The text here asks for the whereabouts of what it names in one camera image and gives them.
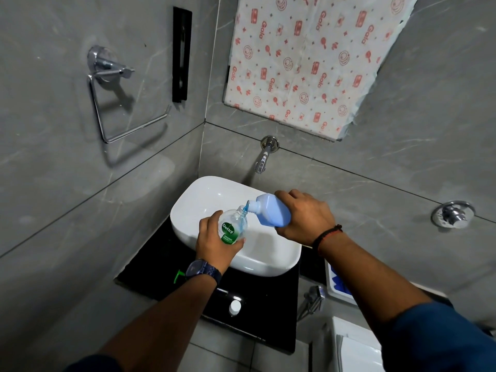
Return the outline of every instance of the white bottle cap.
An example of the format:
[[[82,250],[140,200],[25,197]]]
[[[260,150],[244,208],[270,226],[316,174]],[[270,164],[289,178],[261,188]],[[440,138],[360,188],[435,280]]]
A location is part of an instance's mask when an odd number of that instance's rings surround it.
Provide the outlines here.
[[[260,202],[255,200],[248,200],[248,209],[249,213],[257,214],[260,211]]]
[[[236,316],[239,313],[239,310],[241,309],[241,303],[239,300],[233,300],[231,302],[231,305],[229,306],[229,313],[231,316]]]

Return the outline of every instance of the blue plastic bottle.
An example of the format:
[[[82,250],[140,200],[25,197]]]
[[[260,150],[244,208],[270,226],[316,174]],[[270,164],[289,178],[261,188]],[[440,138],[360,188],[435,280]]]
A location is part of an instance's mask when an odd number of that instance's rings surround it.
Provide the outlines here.
[[[260,224],[264,226],[284,227],[291,221],[288,207],[270,193],[258,196],[255,201],[249,200],[245,210],[255,213]]]

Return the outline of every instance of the wristwatch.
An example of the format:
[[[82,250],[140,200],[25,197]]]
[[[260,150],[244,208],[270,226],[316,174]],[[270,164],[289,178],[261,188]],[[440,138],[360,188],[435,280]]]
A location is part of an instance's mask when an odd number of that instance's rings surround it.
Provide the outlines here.
[[[222,278],[222,274],[220,273],[220,271],[203,259],[193,261],[186,270],[185,275],[186,279],[189,279],[200,274],[207,274],[211,276],[217,282],[217,286],[219,285],[220,279]]]

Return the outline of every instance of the chrome wall fixture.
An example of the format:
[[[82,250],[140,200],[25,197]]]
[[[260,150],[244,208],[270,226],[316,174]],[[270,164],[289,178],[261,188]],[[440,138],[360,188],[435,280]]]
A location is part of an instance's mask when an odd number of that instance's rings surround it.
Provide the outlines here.
[[[103,130],[102,119],[100,117],[100,108],[98,106],[98,100],[96,97],[95,90],[95,79],[97,81],[102,82],[112,82],[117,81],[121,77],[122,78],[131,78],[131,75],[134,72],[133,68],[122,65],[116,62],[117,58],[114,53],[108,48],[101,47],[99,45],[95,45],[91,47],[88,52],[88,67],[90,68],[91,74],[88,75],[88,83],[91,92],[91,98],[93,99],[93,106],[95,107],[96,118],[98,120],[98,126],[100,127],[100,133],[102,135],[102,139],[105,143],[112,143],[129,136],[130,134],[147,127],[148,125],[152,125],[163,118],[169,116],[169,112],[171,111],[171,105],[167,106],[165,113],[162,116],[154,118],[151,121],[148,121],[136,128],[130,129],[124,133],[118,134],[114,137],[107,137],[105,135],[105,131]]]
[[[432,222],[443,228],[465,228],[475,216],[475,208],[467,201],[450,201],[438,206],[431,215]]]
[[[266,136],[260,141],[260,147],[262,148],[262,152],[255,162],[255,172],[257,174],[261,174],[265,171],[269,154],[275,153],[279,150],[279,141],[277,141],[277,139],[273,136]]]

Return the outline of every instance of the hand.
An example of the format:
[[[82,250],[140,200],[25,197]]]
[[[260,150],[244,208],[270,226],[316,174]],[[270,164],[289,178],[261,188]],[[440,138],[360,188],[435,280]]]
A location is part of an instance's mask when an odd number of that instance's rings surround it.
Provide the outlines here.
[[[220,239],[219,218],[222,213],[222,210],[217,210],[211,217],[200,221],[200,232],[196,241],[196,259],[204,259],[224,275],[236,253],[243,248],[245,239],[238,240],[234,244],[225,244]]]
[[[327,203],[316,200],[307,193],[292,189],[289,193],[276,191],[291,212],[291,221],[286,227],[276,227],[282,237],[303,245],[312,245],[321,233],[333,228],[336,220]]]

